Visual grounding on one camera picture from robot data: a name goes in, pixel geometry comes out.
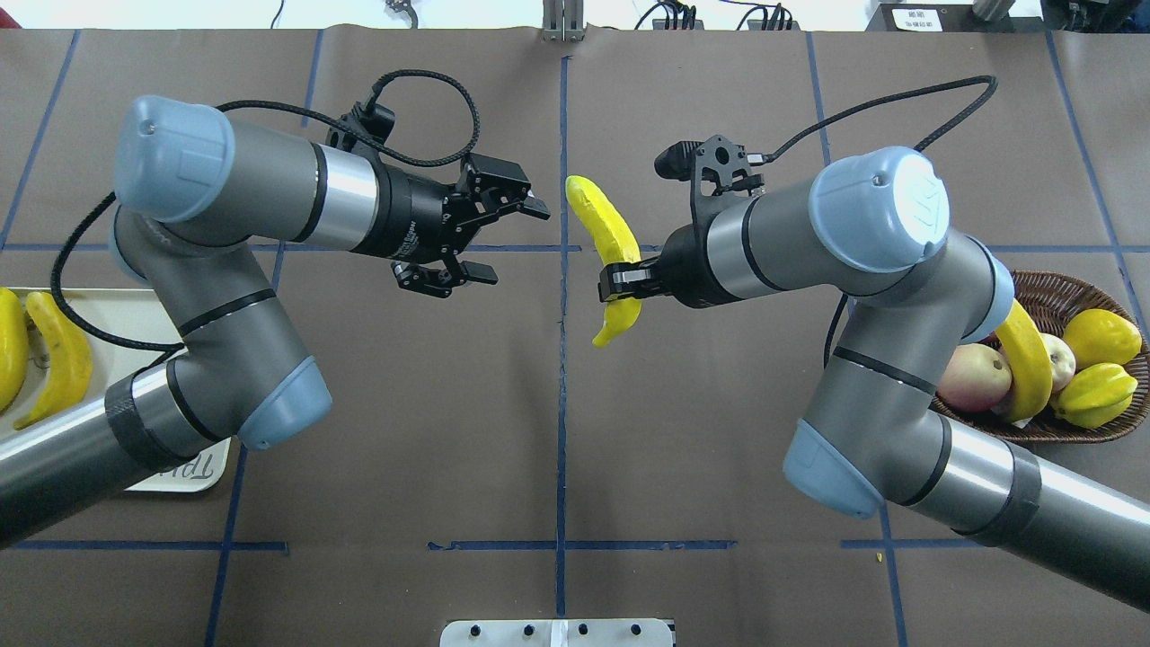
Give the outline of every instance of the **blue joint cap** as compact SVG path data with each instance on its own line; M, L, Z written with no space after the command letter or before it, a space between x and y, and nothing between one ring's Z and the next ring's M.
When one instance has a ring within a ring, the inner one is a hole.
M220 195L235 157L236 136L220 110L140 97L120 129L116 198L160 222L183 222Z
M319 423L329 411L328 385L315 359L308 357L255 408L237 436L247 449L268 449Z
M827 251L873 274L933 256L950 228L946 187L930 160L905 146L831 163L814 178L807 206Z
M120 242L116 241L116 221L120 219L121 208L122 207L116 207L116 215L113 216L112 226L108 228L108 251L112 252L112 260L116 261L116 267L136 280L148 285L150 283L147 282L147 278L145 278L139 271L132 269L131 264L128 264L128 260L124 259L124 254L120 251Z
M987 309L987 315L982 319L982 323L979 323L979 326L974 331L959 341L963 345L980 342L987 339L987 336L1003 325L1003 321L1006 321L1006 315L1010 314L1011 306L1014 305L1014 277L1011 276L1010 269L1006 269L1006 265L995 257L995 254L990 253L990 249L981 240L974 236L967 236L967 238L982 247L983 253L990 259L995 293L990 296L990 308Z
M882 494L806 421L798 422L783 473L803 494L851 517L868 519L882 506Z

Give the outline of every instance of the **red object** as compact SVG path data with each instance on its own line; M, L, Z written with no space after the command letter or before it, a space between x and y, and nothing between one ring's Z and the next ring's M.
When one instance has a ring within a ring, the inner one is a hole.
M0 9L0 29L5 28L20 29L20 23L9 16L8 11Z

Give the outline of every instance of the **white bracket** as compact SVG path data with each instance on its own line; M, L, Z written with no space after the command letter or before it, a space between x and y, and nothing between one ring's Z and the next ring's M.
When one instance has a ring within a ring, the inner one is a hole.
M658 618L455 621L439 647L675 647L674 626Z
M544 40L577 43L583 28L583 0L543 0Z

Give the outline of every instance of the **apple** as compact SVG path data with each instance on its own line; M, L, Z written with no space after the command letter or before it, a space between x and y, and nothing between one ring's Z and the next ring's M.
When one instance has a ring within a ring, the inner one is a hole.
M1061 339L1046 333L1042 336L1042 344L1046 347L1046 355L1050 356L1050 370L1055 383L1051 394L1056 394L1071 383L1074 371L1078 370L1078 362L1074 360L1074 352Z
M1011 382L1003 354L983 345L965 345L954 349L937 393L952 409L976 414L1006 398Z

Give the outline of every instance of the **fruit basket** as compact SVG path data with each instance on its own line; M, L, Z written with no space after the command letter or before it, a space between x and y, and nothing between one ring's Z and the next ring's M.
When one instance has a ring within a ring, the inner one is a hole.
M1014 298L1034 318L1042 333L1061 337L1066 322L1083 309L1098 307L1109 309L1128 321L1134 317L1110 294L1090 283L1055 271L1014 270ZM965 423L995 438L1011 442L1061 442L1095 444L1106 442L1133 432L1150 414L1150 349L1145 339L1138 355L1125 367L1126 372L1138 382L1130 407L1118 418L1096 429L1083 430L1065 421L1055 418L1048 407L1026 425L1019 429L994 414L964 414L946 407L936 396L931 409L954 421Z

